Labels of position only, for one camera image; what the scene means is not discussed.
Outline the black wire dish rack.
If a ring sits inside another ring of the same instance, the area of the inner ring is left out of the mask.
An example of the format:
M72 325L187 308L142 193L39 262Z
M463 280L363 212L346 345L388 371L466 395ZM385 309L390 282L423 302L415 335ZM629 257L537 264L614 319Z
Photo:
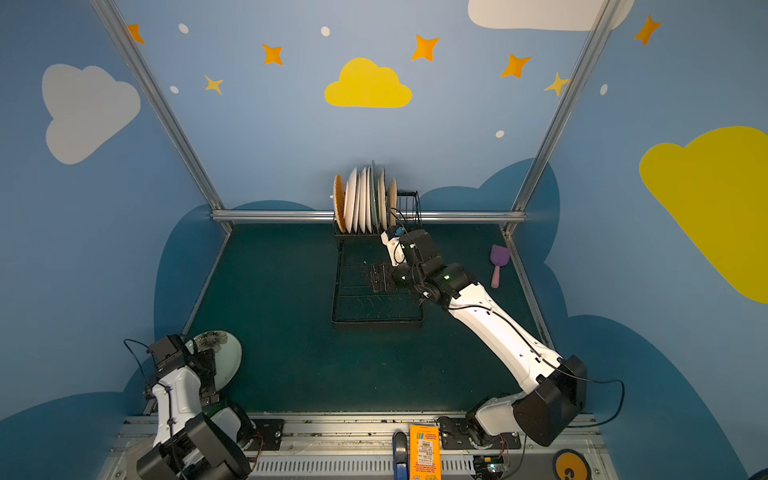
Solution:
M336 328L418 328L424 318L418 296L408 289L375 294L372 265L389 263L380 234L341 233L333 223L337 268L331 321Z

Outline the dark navy plate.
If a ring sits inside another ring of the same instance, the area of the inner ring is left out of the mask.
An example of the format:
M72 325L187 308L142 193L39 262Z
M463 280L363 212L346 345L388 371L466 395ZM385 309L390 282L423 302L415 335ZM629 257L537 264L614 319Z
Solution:
M397 181L395 179L392 179L388 186L388 191L387 191L387 219L388 219L389 226L394 226L397 223L397 219L396 219L397 197L398 197Z

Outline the green-rimmed Hao Wei plate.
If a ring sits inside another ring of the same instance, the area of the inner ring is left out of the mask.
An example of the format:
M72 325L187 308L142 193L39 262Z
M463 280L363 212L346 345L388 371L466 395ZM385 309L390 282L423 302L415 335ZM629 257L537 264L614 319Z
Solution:
M357 220L355 219L355 208L357 205L357 180L358 171L354 168L346 183L345 189L345 204L344 204L344 222L345 230L347 233L352 234L355 232Z

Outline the cream floral plate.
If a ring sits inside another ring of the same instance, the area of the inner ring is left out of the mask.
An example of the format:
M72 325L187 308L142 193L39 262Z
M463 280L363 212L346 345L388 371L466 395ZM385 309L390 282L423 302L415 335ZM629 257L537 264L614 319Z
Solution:
M378 180L377 180L377 199L378 199L379 223L380 223L380 229L382 231L386 230L388 227L385 177L386 177L386 172L384 169L381 169L378 176Z

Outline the grey-green plain plate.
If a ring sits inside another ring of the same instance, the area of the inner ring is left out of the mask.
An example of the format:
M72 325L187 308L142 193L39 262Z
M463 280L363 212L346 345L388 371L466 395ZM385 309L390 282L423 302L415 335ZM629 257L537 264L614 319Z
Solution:
M379 198L378 198L378 179L376 171L376 163L371 162L370 170L370 208L371 208L371 222L373 231L379 233L381 231L380 215L379 215Z

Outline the sunburst plate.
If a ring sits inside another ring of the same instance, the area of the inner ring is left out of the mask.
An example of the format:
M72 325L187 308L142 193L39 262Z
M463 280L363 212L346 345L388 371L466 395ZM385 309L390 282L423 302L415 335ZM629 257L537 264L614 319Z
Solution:
M359 172L357 174L357 180L356 180L354 207L353 207L353 215L352 215L352 220L353 220L353 222L352 222L352 231L355 234L360 234L361 233L360 214L361 214L362 188L363 188L363 174L361 172Z
M364 167L360 173L358 180L358 220L359 229L362 234L367 234L370 230L369 224L369 194L368 194L368 172L369 169Z

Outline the woven bamboo plate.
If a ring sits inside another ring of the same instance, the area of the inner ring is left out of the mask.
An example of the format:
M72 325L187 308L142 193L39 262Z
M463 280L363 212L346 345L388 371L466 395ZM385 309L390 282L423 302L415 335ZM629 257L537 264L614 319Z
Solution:
M345 189L342 177L337 174L334 178L333 184L333 202L334 202L334 215L338 229L341 233L346 232L345 222Z

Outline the white plate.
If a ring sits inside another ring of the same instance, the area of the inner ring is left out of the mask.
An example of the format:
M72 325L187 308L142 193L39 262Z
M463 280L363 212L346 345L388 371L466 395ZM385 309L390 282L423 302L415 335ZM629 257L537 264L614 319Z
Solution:
M373 193L373 187L372 187L372 168L367 167L366 168L366 180L365 180L365 186L366 186L366 193L365 193L365 214L366 214L366 230L368 234L374 233L374 214L372 213L373 208L373 200L372 200L372 193Z

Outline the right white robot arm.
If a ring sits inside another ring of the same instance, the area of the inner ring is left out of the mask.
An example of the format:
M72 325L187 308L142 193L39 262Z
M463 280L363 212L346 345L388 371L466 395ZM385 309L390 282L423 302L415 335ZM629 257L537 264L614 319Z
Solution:
M423 229L390 227L380 235L389 261L375 267L375 286L407 288L468 327L517 381L517 394L490 398L466 414L472 442L520 430L547 447L584 410L587 367L562 357L520 326L458 263L448 264Z

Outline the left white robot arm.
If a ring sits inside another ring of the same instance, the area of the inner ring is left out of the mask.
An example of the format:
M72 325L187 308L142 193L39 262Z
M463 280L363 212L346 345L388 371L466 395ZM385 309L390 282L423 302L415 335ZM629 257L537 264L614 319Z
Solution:
M245 448L254 425L237 404L204 412L201 394L213 384L211 351L191 351L173 334L148 347L155 365L149 391L158 408L152 449L136 461L141 479L245 479L252 467Z

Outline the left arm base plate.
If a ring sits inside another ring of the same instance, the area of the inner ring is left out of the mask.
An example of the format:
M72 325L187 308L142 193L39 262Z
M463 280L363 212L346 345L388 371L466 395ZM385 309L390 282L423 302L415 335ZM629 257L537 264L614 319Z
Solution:
M285 420L281 418L256 418L251 420L253 433L251 443L247 450L258 451L279 451Z

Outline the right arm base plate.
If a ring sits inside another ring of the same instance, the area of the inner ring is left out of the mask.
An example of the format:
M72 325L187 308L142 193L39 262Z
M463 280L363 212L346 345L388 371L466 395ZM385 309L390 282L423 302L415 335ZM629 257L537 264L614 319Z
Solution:
M521 437L516 433L489 436L479 433L465 418L440 416L437 419L443 450L520 450Z

